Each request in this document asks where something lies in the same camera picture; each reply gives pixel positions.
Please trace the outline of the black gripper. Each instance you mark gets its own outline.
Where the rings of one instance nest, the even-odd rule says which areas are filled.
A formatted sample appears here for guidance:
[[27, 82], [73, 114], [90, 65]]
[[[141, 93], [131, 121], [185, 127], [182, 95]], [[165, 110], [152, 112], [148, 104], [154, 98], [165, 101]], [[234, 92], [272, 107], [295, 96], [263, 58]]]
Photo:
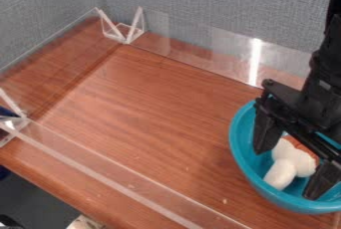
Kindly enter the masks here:
[[316, 200], [341, 181], [341, 150], [321, 137], [341, 142], [341, 53], [319, 50], [313, 54], [301, 90], [272, 79], [263, 86], [255, 104], [255, 152], [272, 150], [287, 131], [327, 160], [304, 189], [304, 197]]

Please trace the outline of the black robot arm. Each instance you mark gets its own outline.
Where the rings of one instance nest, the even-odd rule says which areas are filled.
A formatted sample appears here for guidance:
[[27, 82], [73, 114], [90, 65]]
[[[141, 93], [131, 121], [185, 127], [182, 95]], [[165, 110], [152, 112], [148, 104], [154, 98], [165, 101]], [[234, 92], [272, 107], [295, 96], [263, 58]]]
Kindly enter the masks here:
[[303, 192], [311, 200], [341, 184], [341, 0], [325, 0], [320, 13], [321, 45], [311, 54], [303, 87], [267, 79], [255, 101], [255, 151], [273, 149], [289, 133], [321, 159]]

